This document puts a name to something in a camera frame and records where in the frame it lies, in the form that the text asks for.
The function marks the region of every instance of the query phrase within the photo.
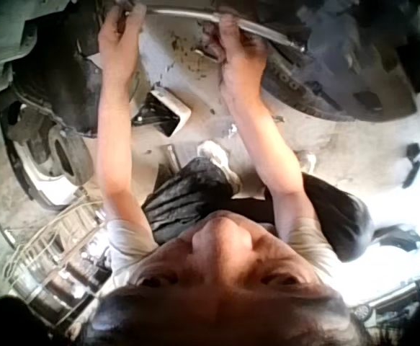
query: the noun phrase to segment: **t-shirt sleeve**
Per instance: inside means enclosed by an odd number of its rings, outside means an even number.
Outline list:
[[[296,220],[288,244],[312,264],[322,283],[339,290],[342,263],[323,235],[320,223],[316,219]]]
[[[107,232],[114,278],[158,247],[150,231],[129,221],[109,221]]]

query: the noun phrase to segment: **man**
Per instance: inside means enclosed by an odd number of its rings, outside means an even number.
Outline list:
[[[264,43],[242,37],[232,16],[221,19],[221,46],[210,46],[224,55],[221,94],[272,196],[276,231],[217,211],[198,222],[187,220],[192,226],[161,241],[160,247],[154,240],[149,221],[157,217],[144,213],[153,210],[153,203],[149,200],[141,208],[130,191],[128,86],[145,14],[146,8],[136,5],[119,33],[122,12],[114,8],[99,34],[103,87],[98,174],[119,288],[101,302],[80,343],[361,345],[365,333],[333,289],[339,259],[321,232],[298,160],[260,98]],[[201,164],[191,163],[197,185],[204,180],[198,175]],[[178,179],[192,169],[184,168]],[[231,196],[233,191],[220,188],[224,173],[214,165],[205,168],[210,170],[217,172],[208,190]],[[174,183],[163,190],[176,190],[179,181]],[[194,192],[187,195],[198,197]],[[189,204],[198,204],[197,197]],[[171,220],[174,214],[168,215]]]

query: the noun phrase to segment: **eye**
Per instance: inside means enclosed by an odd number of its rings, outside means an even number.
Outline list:
[[[265,285],[296,285],[299,280],[291,275],[268,275],[261,279],[261,282]]]
[[[149,288],[163,288],[178,282],[176,275],[151,275],[139,279],[137,286]]]

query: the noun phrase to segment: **black pants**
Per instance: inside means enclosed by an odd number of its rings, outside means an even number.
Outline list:
[[[367,206],[323,180],[304,174],[304,188],[321,223],[323,235],[342,262],[365,252],[373,235]],[[163,244],[217,210],[229,210],[258,223],[274,224],[270,194],[265,200],[232,199],[224,173],[209,159],[193,159],[166,181],[143,205],[157,243]]]

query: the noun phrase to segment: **concrete floor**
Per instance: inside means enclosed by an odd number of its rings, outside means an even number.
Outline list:
[[[164,160],[163,146],[174,144],[185,161],[195,155],[197,144],[206,139],[218,142],[229,153],[230,165],[242,179],[243,195],[258,195],[261,189],[240,138],[231,132],[233,122],[218,94],[218,67],[190,53],[190,48],[199,42],[199,30],[190,20],[148,17],[141,34],[141,65],[147,74],[141,79],[137,94],[160,82],[191,107],[193,115],[173,138],[166,138],[153,128],[132,129],[133,189],[140,200],[153,187],[158,162]],[[175,40],[178,49],[173,50]],[[361,197],[369,205],[376,226],[409,223],[417,226],[420,233],[420,172],[412,187],[401,189],[410,169],[403,157],[406,146],[412,142],[420,144],[420,96],[416,99],[418,114],[378,124],[319,120],[268,94],[263,98],[273,115],[284,118],[279,128],[291,147],[316,154],[316,175]],[[95,141],[87,143],[95,155]],[[95,180],[88,188],[91,193],[98,193]],[[0,135],[0,223],[27,227],[31,234],[32,229],[51,217],[51,213],[29,201],[15,181]],[[0,255],[8,252],[9,246],[0,234]],[[342,293],[350,303],[381,294],[401,281],[400,275],[392,274],[401,263],[393,261],[393,249],[371,249],[368,254],[371,256],[344,266]]]

